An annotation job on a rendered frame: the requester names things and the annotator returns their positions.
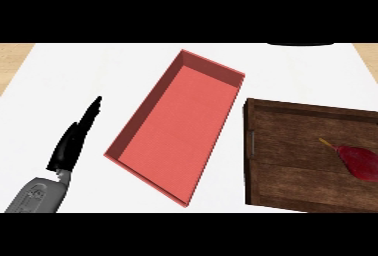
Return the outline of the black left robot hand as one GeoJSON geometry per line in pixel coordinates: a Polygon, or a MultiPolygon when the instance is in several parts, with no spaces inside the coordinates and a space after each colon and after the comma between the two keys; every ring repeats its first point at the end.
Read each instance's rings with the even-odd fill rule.
{"type": "Polygon", "coordinates": [[[101,101],[102,97],[98,97],[86,110],[82,120],[71,124],[62,135],[46,167],[46,169],[54,172],[58,172],[59,170],[71,171],[74,169],[85,145],[85,139],[101,112],[101,101]]]}

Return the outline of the red shallow box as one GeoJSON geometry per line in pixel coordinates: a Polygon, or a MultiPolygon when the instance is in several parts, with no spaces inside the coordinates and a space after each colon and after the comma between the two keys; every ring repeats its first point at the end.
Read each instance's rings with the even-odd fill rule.
{"type": "Polygon", "coordinates": [[[188,206],[246,74],[184,50],[105,157],[188,206]]]}

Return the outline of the dark brown wooden tray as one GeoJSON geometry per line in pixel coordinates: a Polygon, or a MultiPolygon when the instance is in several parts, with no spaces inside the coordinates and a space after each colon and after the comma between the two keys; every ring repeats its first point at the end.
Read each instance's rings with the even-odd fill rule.
{"type": "Polygon", "coordinates": [[[305,212],[378,212],[378,183],[349,173],[337,145],[378,153],[378,111],[250,98],[246,203],[305,212]]]}

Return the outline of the black rounded object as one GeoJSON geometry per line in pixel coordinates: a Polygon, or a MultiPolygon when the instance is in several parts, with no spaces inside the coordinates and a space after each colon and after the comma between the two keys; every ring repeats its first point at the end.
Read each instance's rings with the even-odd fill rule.
{"type": "Polygon", "coordinates": [[[285,46],[285,47],[315,47],[315,46],[328,46],[334,43],[268,43],[269,45],[285,46]]]}

